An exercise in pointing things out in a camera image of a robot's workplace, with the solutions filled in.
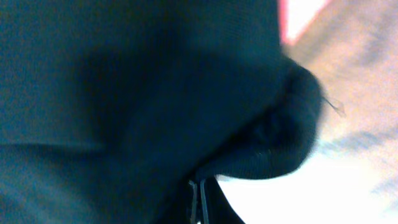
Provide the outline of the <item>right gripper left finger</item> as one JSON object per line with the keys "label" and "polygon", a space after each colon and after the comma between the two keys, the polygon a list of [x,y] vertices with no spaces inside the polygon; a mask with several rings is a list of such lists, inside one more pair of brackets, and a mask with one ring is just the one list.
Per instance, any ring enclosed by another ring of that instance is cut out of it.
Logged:
{"label": "right gripper left finger", "polygon": [[192,224],[197,221],[198,184],[185,180],[173,194],[161,224]]}

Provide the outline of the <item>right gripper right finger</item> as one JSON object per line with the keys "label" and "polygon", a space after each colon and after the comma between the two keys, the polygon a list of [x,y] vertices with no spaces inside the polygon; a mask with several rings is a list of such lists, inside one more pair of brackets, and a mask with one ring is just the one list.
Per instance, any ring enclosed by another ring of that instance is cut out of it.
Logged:
{"label": "right gripper right finger", "polygon": [[204,224],[244,224],[233,210],[215,177],[200,182],[201,222]]}

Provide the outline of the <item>black t-shirt with logo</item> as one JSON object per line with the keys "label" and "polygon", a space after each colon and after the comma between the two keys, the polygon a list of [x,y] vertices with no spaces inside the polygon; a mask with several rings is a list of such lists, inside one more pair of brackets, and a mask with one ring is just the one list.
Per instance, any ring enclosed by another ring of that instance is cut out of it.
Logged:
{"label": "black t-shirt with logo", "polygon": [[323,91],[277,1],[1,2],[1,222],[161,223],[185,180],[272,179]]}

